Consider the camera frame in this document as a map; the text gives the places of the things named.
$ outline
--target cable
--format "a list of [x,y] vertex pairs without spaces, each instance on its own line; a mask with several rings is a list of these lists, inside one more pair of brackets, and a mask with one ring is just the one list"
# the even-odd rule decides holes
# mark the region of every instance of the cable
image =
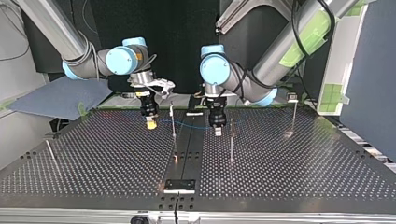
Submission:
[[15,2],[15,0],[11,0],[11,2],[12,2],[15,6],[20,7],[20,4],[18,4],[17,2]]
[[[333,34],[334,34],[334,29],[335,29],[335,17],[334,17],[334,14],[332,13],[332,10],[329,8],[329,5],[327,5],[326,2],[324,2],[324,0],[317,0],[317,1],[322,5],[322,7],[325,9],[325,11],[327,12],[327,14],[329,15],[331,25],[330,25],[330,30],[329,30],[329,33],[328,33],[328,38],[332,38],[332,36],[333,36]],[[302,77],[301,74],[300,74],[300,69],[299,69],[299,68],[300,68],[301,64],[303,64],[303,62],[304,62],[307,58],[309,58],[310,55],[308,54],[308,52],[306,52],[306,50],[305,50],[305,48],[304,48],[304,46],[303,46],[303,43],[302,43],[302,41],[301,41],[301,39],[300,39],[299,32],[297,31],[297,30],[298,30],[298,26],[296,27],[296,25],[295,25],[295,23],[294,23],[294,20],[295,20],[295,12],[296,12],[296,7],[297,7],[297,5],[298,5],[297,1],[296,1],[296,0],[293,0],[292,7],[291,7],[291,27],[292,27],[292,29],[293,29],[294,37],[295,37],[295,39],[296,39],[296,42],[297,42],[297,44],[298,44],[298,46],[299,46],[299,48],[300,48],[300,51],[304,54],[304,57],[296,64],[296,66],[295,66],[295,68],[293,69],[292,73],[294,73],[294,72],[297,71],[297,76],[298,76],[298,78],[301,80],[301,83],[302,83],[302,85],[303,85],[304,91],[305,91],[306,94],[308,95],[308,98],[309,98],[309,100],[311,101],[311,103],[312,103],[312,105],[314,106],[314,108],[315,108],[316,110],[318,110],[318,107],[317,107],[317,105],[315,104],[314,99],[313,99],[312,96],[310,95],[310,93],[309,93],[307,87],[305,86],[304,79],[303,79],[303,77]]]
[[[328,33],[328,37],[332,37],[332,35],[334,33],[334,29],[335,29],[335,17],[334,17],[334,14],[332,13],[332,10],[329,8],[329,5],[327,5],[327,3],[324,2],[324,0],[317,0],[317,1],[322,5],[322,7],[325,9],[327,14],[329,15],[329,18],[330,18],[330,30],[329,30],[329,33]],[[306,60],[307,58],[310,57],[310,55],[306,51],[306,49],[305,49],[305,47],[303,45],[303,42],[300,39],[298,23],[297,23],[297,25],[295,24],[295,16],[296,16],[295,13],[296,13],[297,6],[298,6],[297,0],[293,0],[292,6],[291,6],[291,27],[292,27],[292,30],[294,32],[294,37],[296,39],[297,45],[298,45],[300,51],[304,55],[303,60]]]
[[179,195],[180,195],[180,193],[177,195],[177,200],[176,200],[175,210],[174,210],[174,214],[175,214],[175,224],[178,224],[177,206],[178,206],[178,196],[179,196]]
[[134,71],[134,73],[138,73],[141,72],[143,70],[145,70],[146,68],[148,68],[152,62],[154,62],[154,60],[157,58],[157,54],[153,54],[148,58],[148,61],[142,65],[142,67],[139,70]]
[[[170,120],[170,119],[160,119],[159,122],[171,123],[172,120]],[[176,123],[176,124],[179,124],[179,125],[181,125],[181,126],[185,126],[185,127],[188,127],[188,128],[192,128],[192,129],[198,129],[198,130],[207,130],[207,129],[210,129],[210,127],[198,127],[198,126],[193,126],[193,125],[190,125],[190,124],[185,124],[185,123],[183,123],[183,122],[181,122],[181,121],[178,121],[178,120],[175,120],[175,123]]]
[[314,108],[315,108],[316,110],[318,110],[318,107],[317,107],[317,105],[315,104],[314,99],[312,98],[311,94],[309,94],[309,91],[308,91],[308,89],[307,89],[306,86],[305,86],[303,77],[302,77],[301,74],[300,74],[300,69],[297,70],[297,77],[301,80],[301,84],[303,84],[304,91],[305,91],[306,94],[308,95],[308,98],[309,98],[309,100],[311,101],[312,105],[314,106]]
[[15,28],[15,30],[18,31],[18,33],[21,34],[21,36],[23,36],[23,38],[27,39],[26,34],[25,34],[22,30],[20,30],[20,28],[18,28],[18,26],[14,23],[14,21],[12,21],[12,19],[7,15],[7,13],[6,13],[1,7],[6,7],[6,8],[8,8],[9,10],[11,10],[12,13],[14,13],[14,15],[15,15],[15,16],[18,18],[18,20],[20,21],[21,26],[22,26],[22,29],[23,29],[23,21],[22,21],[21,17],[18,15],[18,13],[15,11],[15,9],[12,8],[12,7],[10,7],[10,6],[8,6],[8,5],[0,5],[0,9],[2,10],[3,14],[6,16],[8,22],[10,22],[10,24]]
[[99,81],[99,76],[100,76],[100,72],[99,72],[99,62],[98,62],[98,56],[97,56],[97,52],[96,52],[96,48],[95,45],[93,43],[91,43],[87,36],[85,36],[81,31],[79,31],[79,33],[81,34],[81,36],[84,38],[85,40],[85,45],[87,46],[85,48],[85,52],[82,55],[81,58],[79,58],[76,61],[67,61],[64,57],[62,57],[62,60],[64,60],[64,62],[66,62],[68,65],[70,66],[79,66],[82,63],[85,63],[85,61],[91,56],[91,52],[93,54],[93,63],[95,66],[95,73],[96,73],[96,78]]
[[75,16],[74,16],[74,7],[73,7],[73,0],[70,0],[70,12],[72,14],[72,24],[74,26],[76,26],[76,20],[75,20]]
[[[20,20],[20,22],[21,22],[21,24],[23,26],[23,21],[18,16],[18,13],[12,7],[10,7],[8,5],[0,5],[0,7],[7,7],[8,9],[10,9],[15,14],[15,16]],[[21,36],[23,38],[25,38],[27,40],[26,35],[17,27],[17,25],[14,23],[14,21],[7,15],[7,13],[2,8],[0,8],[0,9],[4,13],[4,15],[7,17],[8,21],[11,22],[12,26],[21,34]],[[11,60],[14,60],[14,59],[19,59],[19,58],[25,56],[29,52],[29,49],[30,49],[30,45],[29,45],[29,42],[28,42],[26,50],[22,54],[17,55],[17,56],[13,56],[13,57],[10,57],[10,58],[0,59],[0,62],[5,62],[5,61],[11,61]]]
[[92,32],[98,34],[97,31],[95,31],[87,22],[87,20],[85,19],[85,7],[87,6],[88,0],[85,0],[84,5],[82,5],[82,19],[84,20],[85,25],[88,27],[88,29],[90,29]]
[[0,59],[0,62],[5,62],[5,61],[11,61],[11,60],[14,60],[14,59],[19,59],[19,58],[25,56],[27,54],[27,52],[29,52],[29,49],[30,49],[30,46],[28,45],[24,53],[22,53],[20,55],[17,55],[17,56],[14,56],[14,57],[11,57],[11,58]]
[[235,101],[235,105],[233,106],[233,107],[236,107],[237,105],[238,105],[238,102],[241,100],[241,98],[238,98],[236,101]]
[[291,28],[294,32],[294,37],[296,39],[297,45],[300,48],[300,51],[303,53],[305,58],[309,58],[308,52],[306,52],[305,47],[303,46],[303,43],[301,42],[299,31],[298,31],[298,25],[296,26],[295,24],[295,14],[296,14],[296,7],[297,7],[297,0],[293,0],[293,3],[291,5]]

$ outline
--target black panel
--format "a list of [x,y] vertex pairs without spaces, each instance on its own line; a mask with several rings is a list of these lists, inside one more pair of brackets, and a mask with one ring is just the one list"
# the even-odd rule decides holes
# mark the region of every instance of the black panel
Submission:
[[[220,11],[230,5],[230,0],[220,1]],[[252,69],[287,24],[274,8],[256,7],[239,21],[226,35],[219,37],[228,57]]]
[[62,59],[58,51],[24,12],[22,18],[35,62],[35,70],[39,73],[63,72]]
[[201,46],[219,42],[219,0],[92,0],[92,9],[104,49],[143,36],[149,53],[158,54],[152,67],[157,77],[174,81],[177,93],[199,91]]
[[311,58],[306,60],[304,84],[311,97],[315,100],[317,100],[320,95],[324,72],[329,58],[330,47],[331,41],[327,41],[327,43],[318,49]]

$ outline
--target black cable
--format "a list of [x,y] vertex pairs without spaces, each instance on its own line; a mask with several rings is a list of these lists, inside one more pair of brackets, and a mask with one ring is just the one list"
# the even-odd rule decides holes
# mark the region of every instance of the black cable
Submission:
[[74,16],[73,0],[70,0],[70,12],[72,14],[72,24],[76,26],[76,20],[75,20],[75,16]]
[[298,47],[300,48],[300,51],[303,53],[305,58],[309,58],[309,54],[308,54],[308,52],[306,52],[306,50],[305,50],[305,48],[303,46],[303,43],[301,42],[300,34],[299,34],[299,31],[298,31],[298,25],[296,26],[296,24],[295,24],[295,16],[296,16],[295,14],[296,14],[297,5],[298,5],[297,0],[293,0],[293,4],[291,6],[291,21],[290,21],[291,22],[291,28],[292,28],[292,30],[294,32],[294,37],[296,39]]
[[179,196],[179,194],[177,195],[177,200],[176,200],[176,205],[175,205],[175,210],[174,210],[175,224],[178,224],[178,216],[177,216],[178,196]]
[[306,86],[305,86],[303,77],[302,77],[301,74],[300,74],[300,69],[297,70],[297,77],[301,80],[301,84],[303,84],[304,91],[306,92],[306,95],[308,96],[308,98],[309,98],[309,100],[311,101],[312,105],[314,106],[314,108],[315,108],[316,110],[318,110],[318,107],[317,107],[317,105],[315,104],[314,99],[312,98],[311,94],[309,94],[309,91],[308,91],[308,89],[307,89]]
[[25,56],[27,54],[27,52],[29,52],[29,49],[30,49],[30,45],[27,46],[26,51],[24,53],[22,53],[20,55],[17,55],[17,56],[14,56],[14,57],[11,57],[11,58],[0,59],[0,62],[5,62],[5,61],[11,61],[11,60],[14,60],[14,59],[19,59],[19,58]]
[[[6,14],[6,12],[5,12],[3,9],[2,9],[2,12],[3,12],[4,15],[7,17],[7,19],[12,23],[12,25],[14,26],[14,28],[17,29],[17,31],[19,31],[19,33],[23,36],[23,38],[27,39],[26,35],[24,35],[24,33],[18,28],[18,26],[17,26],[17,25],[14,23],[14,21]],[[26,50],[25,50],[22,54],[17,55],[17,56],[13,56],[13,57],[10,57],[10,58],[0,59],[0,62],[5,62],[5,61],[11,61],[11,60],[14,60],[14,59],[19,59],[19,58],[25,56],[25,55],[29,52],[29,49],[30,49],[30,45],[29,45],[29,42],[28,42],[27,47],[26,47]]]
[[[327,14],[329,15],[330,18],[330,30],[328,33],[328,37],[331,38],[332,35],[334,34],[334,29],[335,29],[335,17],[334,17],[334,13],[332,12],[332,10],[329,8],[329,5],[327,5],[327,3],[324,0],[317,0],[322,7],[325,9],[325,11],[327,12]],[[294,32],[294,37],[296,39],[297,45],[300,48],[300,51],[303,53],[303,55],[305,56],[305,60],[307,58],[310,57],[309,53],[306,51],[303,42],[300,39],[300,35],[299,35],[299,29],[298,29],[298,23],[297,25],[295,24],[295,13],[296,13],[296,9],[298,6],[298,2],[297,0],[293,0],[292,6],[291,6],[291,27],[292,30]]]
[[87,6],[88,0],[85,0],[84,5],[82,5],[82,19],[84,20],[85,25],[88,27],[88,29],[90,29],[92,32],[98,34],[97,31],[95,31],[87,22],[87,20],[85,19],[85,7]]
[[[209,56],[209,55],[213,55],[213,54],[218,54],[218,53],[210,53],[210,54],[207,54],[206,57]],[[245,72],[245,74],[241,76],[241,74],[239,73],[238,69],[235,67],[235,64],[226,55],[223,55],[223,54],[218,54],[218,55],[223,57],[228,62],[228,64],[233,68],[233,70],[235,71],[235,73],[236,73],[236,75],[238,77],[238,84],[236,85],[235,89],[233,90],[233,93],[236,93],[239,89],[241,89],[241,98],[243,99],[244,96],[245,96],[244,89],[243,89],[244,88],[243,87],[243,82],[245,80],[245,77],[247,76],[247,73]],[[219,96],[215,99],[215,102],[218,101],[219,98],[222,97],[222,95],[226,91],[227,91],[226,89],[223,89],[220,92]]]
[[[327,5],[326,2],[324,2],[324,0],[317,0],[322,7],[325,9],[325,11],[327,12],[327,14],[329,15],[330,18],[330,30],[329,33],[327,35],[328,38],[332,38],[333,34],[334,34],[334,29],[335,29],[335,17],[334,14],[332,12],[332,10],[329,8],[329,5]],[[312,96],[310,95],[307,87],[305,86],[304,83],[304,79],[300,74],[300,66],[301,64],[303,64],[303,62],[310,57],[310,55],[308,54],[308,52],[306,52],[303,43],[301,42],[300,36],[299,36],[299,32],[298,32],[298,26],[296,27],[294,20],[295,20],[295,12],[296,12],[296,7],[298,6],[298,3],[296,0],[293,0],[293,4],[292,4],[292,10],[291,10],[291,27],[293,29],[294,32],[294,37],[296,39],[296,42],[300,48],[300,51],[304,54],[304,57],[296,64],[296,66],[294,67],[292,73],[295,73],[297,71],[297,77],[301,80],[301,83],[303,85],[304,91],[306,92],[309,100],[311,101],[312,105],[314,106],[314,108],[316,110],[318,110],[317,105],[314,102],[314,99],[312,98]]]
[[20,7],[20,4],[18,4],[17,2],[15,2],[15,0],[11,0],[11,2],[12,2],[15,6]]
[[318,2],[322,5],[322,7],[324,8],[324,10],[327,12],[327,14],[330,17],[330,30],[328,33],[328,38],[332,38],[332,35],[334,34],[334,30],[335,30],[335,16],[334,13],[332,12],[332,9],[329,8],[329,5],[327,5],[327,3],[323,0],[318,0]]
[[265,85],[264,83],[262,83],[261,81],[259,81],[259,79],[256,77],[256,75],[254,75],[253,71],[251,71],[251,75],[248,76],[248,77],[250,77],[250,79],[254,83],[256,83],[257,85],[259,85],[259,86],[261,86],[261,87],[263,87],[265,89],[270,89],[271,90],[271,89],[277,89],[278,88],[278,86],[268,86],[268,85]]

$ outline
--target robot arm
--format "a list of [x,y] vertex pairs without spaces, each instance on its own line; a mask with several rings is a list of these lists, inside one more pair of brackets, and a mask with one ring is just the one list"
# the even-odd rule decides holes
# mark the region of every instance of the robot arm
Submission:
[[[334,16],[338,19],[347,14],[357,2],[358,0],[326,1],[329,9],[332,10]],[[227,9],[224,15],[240,19],[241,13],[246,14],[245,10],[241,10],[241,8],[246,6],[244,3],[248,4],[246,1],[237,1],[237,3],[231,4],[229,9],[232,11]],[[283,15],[286,15],[285,10],[285,7],[282,7]],[[307,0],[298,11],[296,18],[298,18],[296,24],[299,27],[300,37],[305,36],[305,39],[303,39],[304,47],[309,47],[309,53],[312,54],[325,42],[323,37],[330,31],[329,15],[317,0]],[[235,21],[232,18],[221,17],[217,23],[218,31],[225,34],[231,28],[228,23],[235,24]],[[304,57],[296,45],[291,22],[284,28],[251,71],[244,71],[238,64],[229,60],[222,45],[202,47],[201,56],[201,76],[205,84],[210,87],[206,88],[207,90],[214,90],[213,86],[222,87],[244,98],[246,101],[261,106],[267,106],[272,103],[277,93],[273,86]],[[211,93],[211,101],[217,102],[218,107],[224,107],[225,105],[219,105],[221,104],[219,90],[220,88],[217,88],[217,92],[206,91],[206,93]],[[225,125],[221,121],[219,119],[217,123],[212,122],[212,126],[218,128]]]
[[162,87],[162,97],[169,94],[175,84],[155,79],[150,64],[156,55],[149,57],[143,37],[122,41],[122,46],[96,52],[94,45],[79,32],[62,13],[54,0],[18,0],[21,9],[30,17],[63,58],[63,69],[72,79],[87,79],[99,75],[130,76],[129,82],[140,99],[142,115],[148,128],[157,126],[157,93],[152,87]]

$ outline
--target end effector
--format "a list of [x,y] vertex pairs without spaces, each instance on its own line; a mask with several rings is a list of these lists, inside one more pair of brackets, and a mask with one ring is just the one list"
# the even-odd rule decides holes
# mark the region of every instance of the end effector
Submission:
[[140,111],[146,117],[149,129],[157,127],[159,106],[155,102],[155,94],[166,98],[175,84],[166,79],[156,79],[151,71],[151,63],[156,55],[149,57],[148,47],[143,37],[130,38],[122,41],[122,46],[115,47],[106,56],[108,69],[115,75],[130,75],[128,81],[134,88],[141,102]]
[[122,41],[122,46],[100,50],[97,55],[92,54],[77,65],[64,61],[64,71],[72,79],[91,78],[95,68],[104,76],[130,76],[128,82],[141,102],[140,111],[146,117],[148,128],[155,129],[159,107],[154,97],[158,94],[166,98],[175,87],[172,81],[155,78],[151,63],[156,57],[155,54],[149,57],[143,37],[129,38]]
[[200,72],[205,81],[206,105],[210,109],[209,124],[217,133],[227,123],[224,113],[227,96],[236,94],[244,102],[260,106],[268,106],[276,97],[276,88],[266,88],[250,71],[230,61],[222,45],[202,47],[201,58]]

